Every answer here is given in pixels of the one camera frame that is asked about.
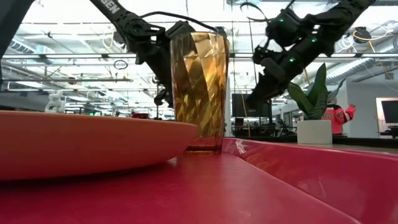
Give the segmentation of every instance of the red jacket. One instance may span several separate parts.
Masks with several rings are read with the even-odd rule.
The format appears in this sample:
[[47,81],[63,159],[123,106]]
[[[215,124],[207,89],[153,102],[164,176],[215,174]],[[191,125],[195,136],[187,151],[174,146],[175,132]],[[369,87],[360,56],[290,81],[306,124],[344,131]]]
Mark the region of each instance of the red jacket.
[[349,106],[347,110],[344,111],[338,105],[328,105],[322,119],[331,121],[331,131],[333,134],[343,134],[343,124],[354,118],[355,111],[356,108],[354,106]]

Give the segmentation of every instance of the orange plate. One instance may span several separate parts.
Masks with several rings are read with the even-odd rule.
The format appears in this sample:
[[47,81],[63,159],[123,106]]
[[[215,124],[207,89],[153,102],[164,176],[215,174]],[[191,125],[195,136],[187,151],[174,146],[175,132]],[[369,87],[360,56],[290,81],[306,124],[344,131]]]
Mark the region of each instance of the orange plate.
[[148,166],[181,154],[192,124],[0,111],[0,180],[93,174]]

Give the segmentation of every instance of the green leaf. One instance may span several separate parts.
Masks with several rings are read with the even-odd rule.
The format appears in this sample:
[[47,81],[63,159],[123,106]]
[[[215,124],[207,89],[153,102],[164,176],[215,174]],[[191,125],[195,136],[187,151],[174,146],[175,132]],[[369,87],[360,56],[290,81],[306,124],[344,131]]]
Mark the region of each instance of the green leaf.
[[313,82],[310,83],[310,85],[307,88],[307,91],[305,92],[305,94],[308,96],[308,94],[310,93],[310,91],[312,90],[313,87]]
[[346,79],[343,79],[342,81],[340,81],[340,83],[337,86],[337,89],[333,90],[328,97],[328,102],[334,98],[336,98],[338,91],[340,90],[340,88],[343,86],[343,83]]
[[318,93],[318,100],[316,105],[308,112],[308,119],[321,119],[325,114],[326,108],[328,106],[328,89],[326,86],[320,90]]
[[298,108],[304,113],[311,111],[313,105],[308,101],[307,96],[303,92],[300,86],[295,83],[289,83],[287,87],[289,96],[297,103]]
[[326,83],[326,65],[323,63],[315,76],[315,81],[311,90],[308,92],[308,100],[311,105],[315,105],[318,101],[318,94],[324,89]]

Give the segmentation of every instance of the glass base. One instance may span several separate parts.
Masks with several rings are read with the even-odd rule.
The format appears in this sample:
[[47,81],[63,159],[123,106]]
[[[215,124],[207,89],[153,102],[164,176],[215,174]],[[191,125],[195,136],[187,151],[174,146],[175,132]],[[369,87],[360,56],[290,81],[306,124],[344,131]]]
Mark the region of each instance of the glass base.
[[223,138],[196,138],[187,147],[187,151],[221,151]]
[[215,151],[215,150],[201,150],[201,149],[194,149],[194,150],[189,150],[187,149],[182,153],[184,156],[214,156],[214,155],[219,155],[221,154],[221,151]]

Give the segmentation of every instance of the red table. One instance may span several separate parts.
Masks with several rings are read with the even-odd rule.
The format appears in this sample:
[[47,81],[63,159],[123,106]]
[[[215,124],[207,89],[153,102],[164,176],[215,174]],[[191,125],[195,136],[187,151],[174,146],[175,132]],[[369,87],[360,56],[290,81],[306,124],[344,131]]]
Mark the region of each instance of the red table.
[[0,223],[357,223],[231,154],[3,183]]
[[225,139],[223,153],[0,183],[0,223],[395,223],[398,157]]

